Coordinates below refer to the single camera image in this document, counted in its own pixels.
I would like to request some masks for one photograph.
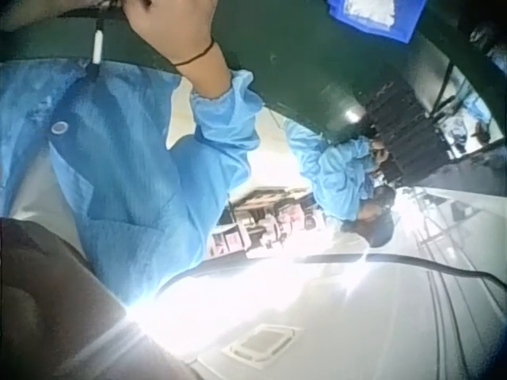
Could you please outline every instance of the worker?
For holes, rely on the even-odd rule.
[[[341,221],[344,232],[362,236],[370,247],[387,244],[394,233],[390,210],[395,190],[386,185],[374,188],[372,179],[388,159],[385,146],[365,137],[333,146],[292,120],[283,129],[301,175],[310,180],[324,212]]]
[[[1,66],[0,216],[71,244],[124,306],[202,261],[250,175],[262,102],[211,37],[217,1],[124,1],[132,29],[193,85],[195,133],[169,150],[180,75],[103,62],[93,81],[78,59]]]

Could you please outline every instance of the black cable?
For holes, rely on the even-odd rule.
[[[269,258],[248,259],[244,256],[237,258],[233,255],[231,255],[231,258],[233,260],[224,260],[227,259],[227,256],[225,256],[223,258],[205,261],[198,267],[187,272],[183,272],[176,277],[173,277],[171,280],[161,286],[160,290],[157,293],[157,296],[160,296],[168,287],[176,283],[178,280],[184,279],[185,277],[211,275],[223,270],[247,268],[264,260],[273,260]],[[507,293],[507,283],[503,282],[501,279],[491,273],[455,268],[448,265],[436,263],[431,260],[421,259],[419,257],[393,255],[390,253],[369,253],[368,255],[364,255],[362,253],[337,253],[297,257],[293,260],[293,262],[297,264],[352,264],[359,260],[364,260],[368,263],[404,264],[413,267],[425,268],[430,271],[441,272],[451,276],[468,277],[472,279],[487,279]]]
[[[368,255],[362,255],[359,253],[352,254],[336,254],[336,255],[315,255],[298,258],[295,260],[297,263],[304,264],[320,264],[320,263],[353,263],[358,261],[360,258],[364,258],[369,263],[396,263],[411,265],[419,268],[429,269],[431,271],[437,271],[451,276],[457,277],[469,277],[487,279],[500,287],[502,290],[507,292],[507,283],[495,275],[482,272],[482,271],[469,271],[467,269],[455,268],[449,265],[436,263],[431,260],[421,259],[420,257],[403,256],[403,255],[392,255],[390,253],[369,253]]]

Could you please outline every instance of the black hair tie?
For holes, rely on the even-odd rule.
[[[204,57],[207,53],[209,53],[209,51],[211,49],[213,49],[213,46],[215,46],[215,40],[213,40],[213,37],[212,37],[212,41],[211,43],[209,44],[208,47],[206,47],[204,49],[204,51],[198,55],[196,55],[195,57],[191,58],[191,59],[188,59],[186,61],[183,61],[183,62],[179,62],[179,63],[173,63],[173,66],[174,67],[179,67],[179,66],[184,66],[184,65],[188,65],[189,63],[192,63],[194,61],[197,61],[199,58],[202,58]]]

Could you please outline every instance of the hair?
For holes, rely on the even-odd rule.
[[[475,133],[471,137],[475,137],[483,146],[490,143],[491,140],[491,134],[484,127],[477,127],[475,129]]]
[[[383,212],[371,222],[344,222],[342,232],[353,232],[364,238],[371,248],[379,248],[387,244],[395,234],[395,223],[390,211]]]
[[[382,184],[374,189],[373,200],[384,210],[390,210],[396,201],[396,190],[391,186]]]
[[[314,230],[317,227],[317,222],[313,216],[307,216],[304,219],[304,229],[306,231]]]

